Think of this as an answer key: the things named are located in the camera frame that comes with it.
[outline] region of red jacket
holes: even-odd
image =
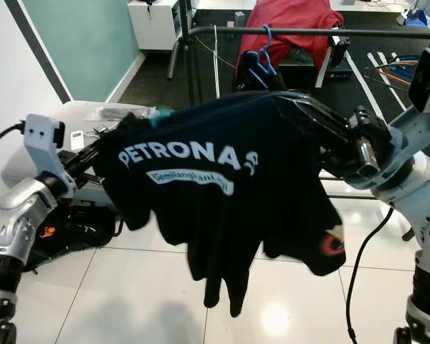
[[[331,9],[329,0],[257,0],[247,27],[267,24],[271,28],[330,29],[343,23],[343,16]],[[244,35],[239,56],[247,50],[258,51],[266,43],[266,35]],[[273,36],[268,53],[275,68],[294,45],[311,51],[315,68],[320,69],[328,48],[327,36]]]

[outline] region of white wall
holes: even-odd
[[[28,113],[48,115],[61,102],[27,45],[3,0],[0,0],[0,132]],[[0,173],[22,144],[18,131],[0,141]],[[1,181],[0,194],[6,187]]]

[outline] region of clothing rack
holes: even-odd
[[[199,34],[230,34],[230,35],[244,35],[244,34],[267,34],[266,30],[262,27],[196,27],[189,29],[192,23],[188,25],[188,11],[192,11],[190,0],[179,0],[180,17],[181,17],[181,37],[179,37],[172,49],[171,57],[168,65],[167,80],[172,81],[173,73],[180,54],[183,49],[183,57],[186,65],[186,79],[188,80],[188,97],[191,106],[195,105],[194,98],[194,79],[193,79],[193,61],[196,72],[196,85],[198,91],[199,103],[204,101],[201,85],[201,73],[199,69],[199,61],[196,50],[193,48],[193,37]],[[378,37],[378,38],[410,38],[410,39],[430,39],[430,33],[426,32],[413,32],[405,30],[403,32],[397,31],[381,31],[381,30],[360,30],[360,29],[298,29],[298,28],[271,28],[272,35],[302,35],[302,36],[347,36],[347,37]],[[338,181],[338,178],[322,177],[320,180]],[[351,195],[328,195],[331,199],[364,199],[376,200],[373,196],[351,196]]]

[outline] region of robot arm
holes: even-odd
[[[422,54],[409,97],[414,106],[387,126],[362,107],[346,119],[305,95],[269,95],[285,119],[321,146],[324,169],[351,186],[371,189],[411,223],[422,249],[416,254],[414,292],[406,319],[413,338],[430,343],[430,159],[420,152],[430,144],[430,49]],[[16,328],[9,320],[38,226],[58,198],[72,196],[92,180],[85,171],[97,160],[93,145],[78,154],[58,155],[63,125],[49,118],[30,115],[24,136],[39,175],[22,181],[0,199],[1,344],[15,343]]]

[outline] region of blue hanger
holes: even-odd
[[[267,53],[267,50],[271,47],[272,43],[272,34],[271,29],[268,25],[263,25],[263,27],[266,29],[267,32],[267,44],[261,48],[258,52],[248,51],[247,54],[254,55],[257,58],[257,65],[258,67],[267,75],[277,75],[277,72],[275,71],[274,67],[271,64],[271,59],[269,57],[269,54]],[[261,58],[266,58],[266,67],[262,64]],[[264,86],[264,88],[267,88],[266,84],[263,82],[261,77],[257,75],[251,68],[249,68],[249,71],[251,74]]]

